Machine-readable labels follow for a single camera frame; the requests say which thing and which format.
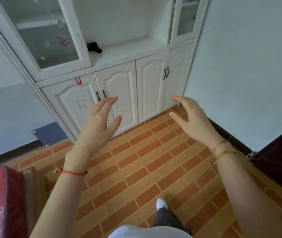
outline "tiled floor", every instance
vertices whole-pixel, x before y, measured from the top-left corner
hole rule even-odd
[[[172,108],[186,118],[182,106]],[[72,148],[69,140],[8,162],[17,170],[34,166],[52,190]],[[192,140],[165,111],[112,139],[90,161],[74,237],[106,237],[124,224],[151,227],[158,197],[195,237],[240,237],[241,231],[210,152]],[[282,188],[241,155],[240,159],[282,219]]]

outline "glass panel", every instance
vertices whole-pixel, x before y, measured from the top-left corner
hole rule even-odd
[[[41,69],[78,60],[58,0],[0,0]]]
[[[200,0],[183,0],[177,36],[193,31],[199,1]]]

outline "black baseboard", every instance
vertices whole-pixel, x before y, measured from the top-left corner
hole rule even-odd
[[[250,154],[252,150],[245,146],[242,142],[237,140],[234,136],[232,136],[230,133],[228,133],[226,130],[224,130],[222,127],[220,127],[218,124],[213,122],[213,120],[210,120],[211,124],[214,126],[216,131],[225,139],[228,140],[236,149],[238,149],[240,152],[242,152],[245,156]]]
[[[36,140],[36,141],[33,141],[29,144],[25,144],[21,147],[18,147],[18,148],[15,148],[11,151],[8,151],[4,154],[1,154],[0,155],[0,164],[4,163],[4,162],[7,162],[15,157],[18,157],[20,155],[23,155],[27,152],[30,152],[38,147],[41,147],[43,146],[43,144],[41,143],[41,141],[39,140]]]

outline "person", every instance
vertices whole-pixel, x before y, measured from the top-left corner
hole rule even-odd
[[[220,156],[217,164],[236,220],[244,237],[282,237],[282,222],[271,210],[262,191],[245,170],[229,142],[217,133],[205,112],[194,100],[173,96],[185,108],[188,121],[174,112],[169,116],[194,140]],[[94,153],[102,148],[118,129],[122,116],[117,116],[107,128],[107,117],[118,96],[101,100],[94,106],[76,144],[66,155],[64,170],[84,173]],[[84,176],[62,173],[36,223],[31,238],[71,237],[80,201]],[[153,228],[121,226],[109,237],[191,237],[176,216],[168,211],[163,199],[157,201],[157,217]]]

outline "black object on shelf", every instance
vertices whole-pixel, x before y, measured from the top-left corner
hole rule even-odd
[[[88,51],[96,51],[97,53],[101,53],[102,49],[98,47],[96,42],[90,42],[87,44]]]

